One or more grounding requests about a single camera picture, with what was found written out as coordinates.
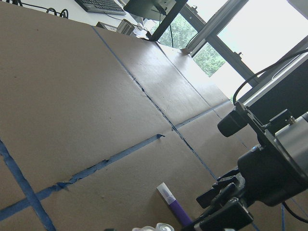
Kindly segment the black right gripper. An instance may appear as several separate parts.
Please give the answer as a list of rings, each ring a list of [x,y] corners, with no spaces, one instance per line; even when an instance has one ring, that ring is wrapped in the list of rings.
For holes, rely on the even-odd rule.
[[[239,157],[237,167],[196,200],[205,211],[183,231],[239,231],[251,224],[249,205],[276,206],[308,188],[308,115],[279,113],[263,125],[252,113],[239,113],[258,144]],[[219,183],[237,177],[238,182]]]

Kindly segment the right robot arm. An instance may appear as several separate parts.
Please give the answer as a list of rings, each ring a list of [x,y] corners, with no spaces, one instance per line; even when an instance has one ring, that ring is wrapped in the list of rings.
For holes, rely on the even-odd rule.
[[[308,108],[308,56],[274,68],[281,58],[308,47],[305,0],[230,0],[189,42],[186,52],[199,57],[210,45],[240,75],[224,74],[230,94],[248,101],[263,120],[283,109],[300,115]]]

